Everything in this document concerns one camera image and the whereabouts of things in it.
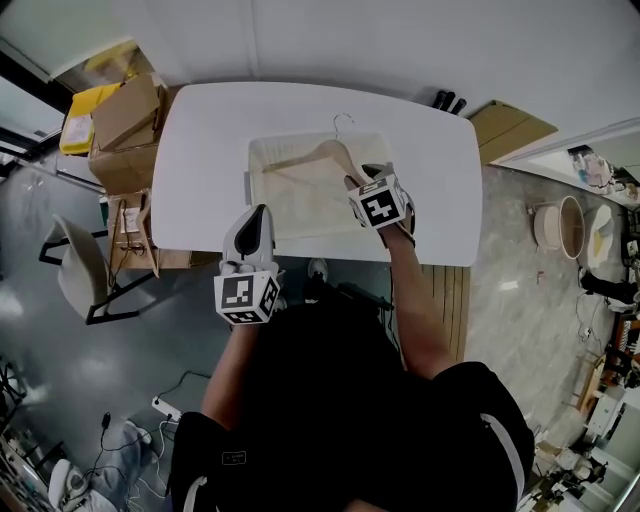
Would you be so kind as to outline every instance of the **paper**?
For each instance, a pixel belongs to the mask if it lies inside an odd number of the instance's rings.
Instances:
[[[138,215],[140,215],[140,208],[126,208],[121,213],[120,219],[120,233],[137,233],[138,229]]]
[[[72,117],[67,123],[67,129],[64,131],[64,141],[66,144],[80,144],[89,142],[91,137],[91,128],[93,121],[91,115]]]

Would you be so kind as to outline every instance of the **metal hook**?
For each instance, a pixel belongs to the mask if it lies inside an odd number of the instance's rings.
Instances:
[[[340,133],[340,130],[338,130],[338,125],[337,125],[337,121],[340,116],[347,116],[349,119],[351,119],[351,123],[355,124],[355,120],[353,119],[353,117],[351,117],[346,112],[341,112],[340,114],[336,115],[336,117],[333,118],[333,129],[336,132],[336,140],[338,140],[338,135]]]

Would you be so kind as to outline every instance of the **concrete floor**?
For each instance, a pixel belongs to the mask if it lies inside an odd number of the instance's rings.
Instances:
[[[53,165],[53,159],[45,165]],[[58,166],[91,178],[80,159],[61,158]],[[525,205],[567,194],[575,195],[583,207],[604,200],[493,168],[483,169],[483,181],[483,227],[472,273],[466,358],[481,360],[497,372],[531,425],[554,427],[558,439],[568,439],[581,423],[561,404],[580,378],[576,356],[587,346],[600,347],[593,339],[583,344],[577,335],[577,264],[558,252],[536,249]],[[214,312],[213,268],[165,271],[162,280],[147,282],[110,310],[147,307],[142,316],[85,326],[60,292],[57,269],[37,260],[52,213],[89,230],[103,229],[97,196],[91,192],[31,170],[0,185],[0,264],[5,277],[0,283],[0,353],[14,362],[29,390],[16,422],[29,425],[49,444],[64,440],[71,460],[89,468],[106,411],[113,418],[106,446],[115,444],[117,426],[129,417],[156,427],[163,418],[150,408],[151,398],[176,383],[186,369],[210,373],[229,330]],[[612,253],[599,277],[621,276],[617,243]],[[287,298],[295,302],[307,261],[283,258],[281,264],[288,269]],[[387,265],[331,261],[330,270],[335,283],[348,280],[388,296]],[[539,271],[544,276],[538,283]],[[138,275],[128,272],[124,282]],[[500,283],[507,281],[517,281],[518,288],[500,291]],[[598,300],[581,300],[584,321]],[[612,320],[605,307],[598,307],[593,327],[602,347]],[[184,386],[166,398],[182,411],[197,409],[205,385],[204,379],[187,377]],[[168,460],[163,458],[165,477]],[[158,489],[153,473],[147,478]],[[158,508],[157,498],[146,489],[142,494],[145,508]]]

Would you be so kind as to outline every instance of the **yellow package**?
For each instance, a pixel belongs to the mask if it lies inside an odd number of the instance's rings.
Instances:
[[[67,115],[60,137],[60,151],[65,155],[88,153],[93,142],[91,111],[115,91],[121,83],[101,85],[73,95],[73,103]]]

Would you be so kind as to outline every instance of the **sneaker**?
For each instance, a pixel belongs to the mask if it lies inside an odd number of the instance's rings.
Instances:
[[[329,265],[323,258],[311,258],[309,261],[309,267],[307,268],[307,275],[313,277],[315,274],[319,274],[322,280],[326,283],[329,278]]]

